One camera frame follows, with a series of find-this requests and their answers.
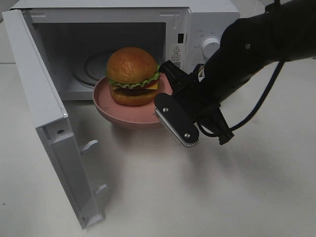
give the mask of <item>bottom bun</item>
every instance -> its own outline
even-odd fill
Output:
[[[158,90],[145,90],[145,94],[141,95],[128,95],[124,93],[124,89],[114,89],[114,86],[110,84],[110,93],[113,100],[121,105],[130,105],[130,106],[138,106],[138,105],[146,105],[151,102],[154,97],[157,95]]]

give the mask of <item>lettuce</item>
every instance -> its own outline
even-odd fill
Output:
[[[148,80],[144,80],[141,83],[135,83],[135,84],[122,84],[122,83],[117,83],[116,81],[113,81],[109,79],[109,83],[112,85],[120,86],[123,88],[128,88],[128,89],[133,89],[134,87],[140,86],[143,87],[146,84],[149,84],[150,82],[157,80],[159,78],[160,72],[158,71],[159,65],[157,65],[157,71],[155,72],[154,76]]]

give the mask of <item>pink plate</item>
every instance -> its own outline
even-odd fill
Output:
[[[158,93],[171,95],[172,89],[165,74],[160,74]],[[100,80],[93,90],[93,102],[99,113],[108,121],[126,128],[155,128],[160,122],[155,115],[154,101],[141,106],[117,104],[110,94],[107,78]]]

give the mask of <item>hamburger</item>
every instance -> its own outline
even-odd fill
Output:
[[[158,92],[158,69],[155,59],[140,48],[125,47],[114,52],[106,68],[113,100],[130,106],[151,102]]]

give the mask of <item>warning label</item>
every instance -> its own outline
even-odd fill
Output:
[[[169,52],[170,61],[180,68],[182,61],[182,44],[171,44]]]

